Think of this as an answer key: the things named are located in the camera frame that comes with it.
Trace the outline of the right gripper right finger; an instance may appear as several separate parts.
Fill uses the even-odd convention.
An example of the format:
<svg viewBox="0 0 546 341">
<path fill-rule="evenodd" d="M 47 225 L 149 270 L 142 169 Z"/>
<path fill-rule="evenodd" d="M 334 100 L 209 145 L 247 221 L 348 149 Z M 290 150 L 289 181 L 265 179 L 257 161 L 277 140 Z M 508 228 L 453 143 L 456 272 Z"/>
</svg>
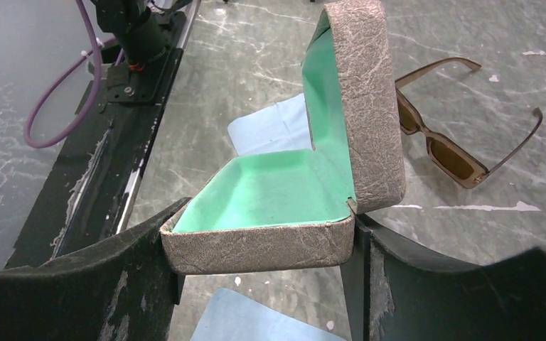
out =
<svg viewBox="0 0 546 341">
<path fill-rule="evenodd" d="M 358 215 L 341 277 L 354 340 L 546 340 L 546 245 L 480 266 Z"/>
</svg>

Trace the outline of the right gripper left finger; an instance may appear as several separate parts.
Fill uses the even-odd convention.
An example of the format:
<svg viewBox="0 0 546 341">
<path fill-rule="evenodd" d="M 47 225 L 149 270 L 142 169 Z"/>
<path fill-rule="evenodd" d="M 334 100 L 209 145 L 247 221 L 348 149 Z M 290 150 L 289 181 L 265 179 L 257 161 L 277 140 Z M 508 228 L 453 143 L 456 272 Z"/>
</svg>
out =
<svg viewBox="0 0 546 341">
<path fill-rule="evenodd" d="M 0 340 L 166 340 L 184 276 L 160 228 L 187 202 L 39 267 L 0 271 Z"/>
</svg>

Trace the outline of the brown glasses case green lining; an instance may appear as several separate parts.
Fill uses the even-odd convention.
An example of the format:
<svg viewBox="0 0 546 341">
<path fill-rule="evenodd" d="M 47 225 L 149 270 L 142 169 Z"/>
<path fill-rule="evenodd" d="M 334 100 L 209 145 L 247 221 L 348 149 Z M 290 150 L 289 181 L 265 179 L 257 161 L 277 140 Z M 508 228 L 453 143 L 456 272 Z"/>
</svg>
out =
<svg viewBox="0 0 546 341">
<path fill-rule="evenodd" d="M 352 254 L 355 216 L 405 196 L 382 3 L 326 4 L 301 76 L 310 147 L 228 161 L 161 227 L 175 272 L 337 266 Z"/>
</svg>

